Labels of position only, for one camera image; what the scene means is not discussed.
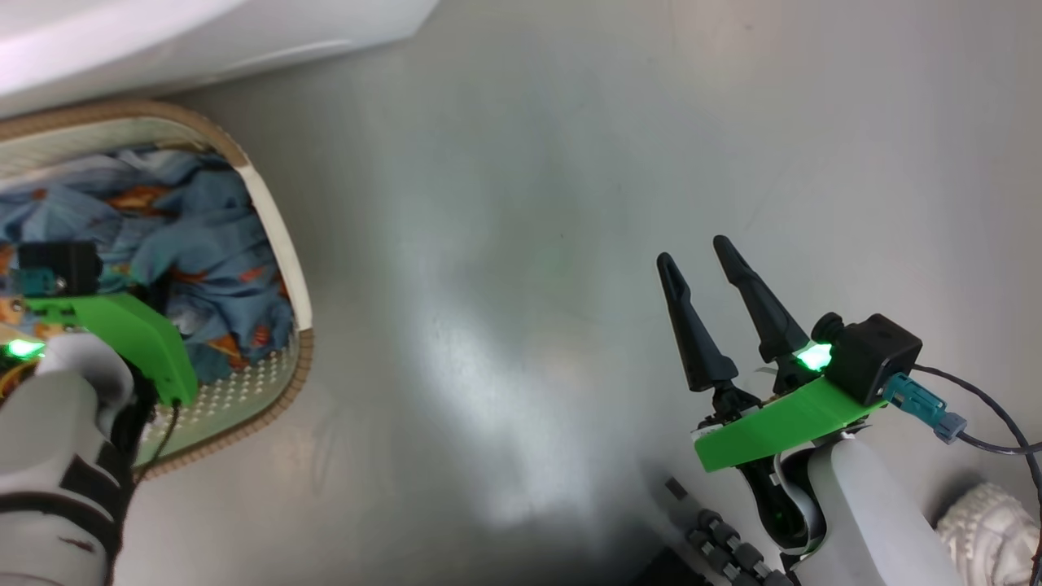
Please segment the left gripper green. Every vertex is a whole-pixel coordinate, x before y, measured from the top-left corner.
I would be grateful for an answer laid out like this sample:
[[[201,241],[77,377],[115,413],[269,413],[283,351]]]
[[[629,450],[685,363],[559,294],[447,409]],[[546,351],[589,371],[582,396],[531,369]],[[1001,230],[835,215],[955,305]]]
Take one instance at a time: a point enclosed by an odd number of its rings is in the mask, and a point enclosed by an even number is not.
[[[153,382],[162,405],[190,405],[199,381],[179,331],[130,293],[76,297],[2,297],[2,326],[90,333]]]

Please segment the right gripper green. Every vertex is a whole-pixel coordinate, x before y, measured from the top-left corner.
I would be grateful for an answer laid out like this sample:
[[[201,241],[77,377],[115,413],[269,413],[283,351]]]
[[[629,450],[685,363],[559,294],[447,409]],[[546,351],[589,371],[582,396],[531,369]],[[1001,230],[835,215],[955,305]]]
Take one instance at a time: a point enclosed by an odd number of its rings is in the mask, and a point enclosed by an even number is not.
[[[739,291],[751,316],[760,341],[760,359],[770,363],[778,357],[794,356],[791,364],[801,374],[812,374],[815,379],[788,396],[753,409],[736,422],[694,431],[694,449],[706,472],[797,448],[851,426],[880,409],[879,398],[874,404],[862,405],[824,379],[823,369],[830,363],[832,346],[810,343],[803,327],[741,257],[729,238],[715,236],[713,248],[726,280]],[[733,379],[739,374],[737,367],[708,334],[703,320],[691,304],[691,289],[673,257],[659,253],[656,270],[689,390],[730,388]]]

